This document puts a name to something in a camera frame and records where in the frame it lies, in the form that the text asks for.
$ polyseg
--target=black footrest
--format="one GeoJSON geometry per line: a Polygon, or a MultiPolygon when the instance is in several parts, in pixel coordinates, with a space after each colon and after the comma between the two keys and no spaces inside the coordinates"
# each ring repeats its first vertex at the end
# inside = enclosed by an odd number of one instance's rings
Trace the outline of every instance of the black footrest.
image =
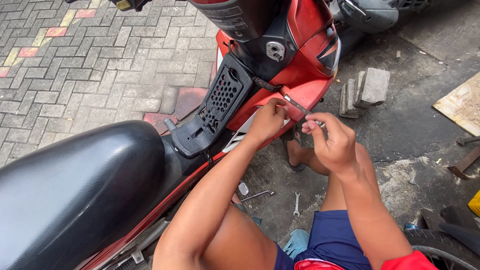
{"type": "Polygon", "coordinates": [[[197,115],[188,124],[172,131],[177,150],[190,158],[208,149],[252,87],[253,74],[227,53],[197,115]]]}

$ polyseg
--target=red motorcycle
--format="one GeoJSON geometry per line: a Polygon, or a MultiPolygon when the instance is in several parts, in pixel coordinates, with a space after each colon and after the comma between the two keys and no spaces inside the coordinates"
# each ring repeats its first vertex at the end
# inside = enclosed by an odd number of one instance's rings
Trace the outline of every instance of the red motorcycle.
{"type": "MultiPolygon", "coordinates": [[[[102,126],[2,167],[0,269],[140,269],[259,107],[288,94],[310,110],[332,83],[340,40],[323,0],[190,1],[221,29],[217,73],[195,118],[166,122],[163,136],[142,121],[102,126]]],[[[289,106],[265,145],[303,117],[289,106]]]]}

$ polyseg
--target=yellow crate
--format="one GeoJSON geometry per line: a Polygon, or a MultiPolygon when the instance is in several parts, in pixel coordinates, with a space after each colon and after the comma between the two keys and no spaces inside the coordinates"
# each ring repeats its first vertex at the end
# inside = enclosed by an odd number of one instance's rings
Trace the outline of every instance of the yellow crate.
{"type": "Polygon", "coordinates": [[[473,199],[470,200],[468,207],[480,217],[480,190],[475,194],[473,199]]]}

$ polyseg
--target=brick paver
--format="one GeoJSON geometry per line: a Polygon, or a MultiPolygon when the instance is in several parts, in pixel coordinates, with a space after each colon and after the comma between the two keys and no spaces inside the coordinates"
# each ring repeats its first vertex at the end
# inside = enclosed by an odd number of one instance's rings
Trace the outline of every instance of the brick paver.
{"type": "Polygon", "coordinates": [[[186,1],[0,0],[0,166],[104,124],[199,106],[218,29],[186,1]]]}

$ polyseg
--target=red shirt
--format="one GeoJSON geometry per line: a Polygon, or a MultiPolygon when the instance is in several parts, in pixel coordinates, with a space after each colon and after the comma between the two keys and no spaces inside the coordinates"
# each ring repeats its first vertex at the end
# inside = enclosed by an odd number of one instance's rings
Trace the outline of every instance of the red shirt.
{"type": "MultiPolygon", "coordinates": [[[[344,270],[340,266],[320,260],[306,259],[295,264],[295,270],[344,270]]],[[[388,260],[382,265],[382,270],[437,270],[433,264],[420,252],[414,251],[412,254],[388,260]]]]}

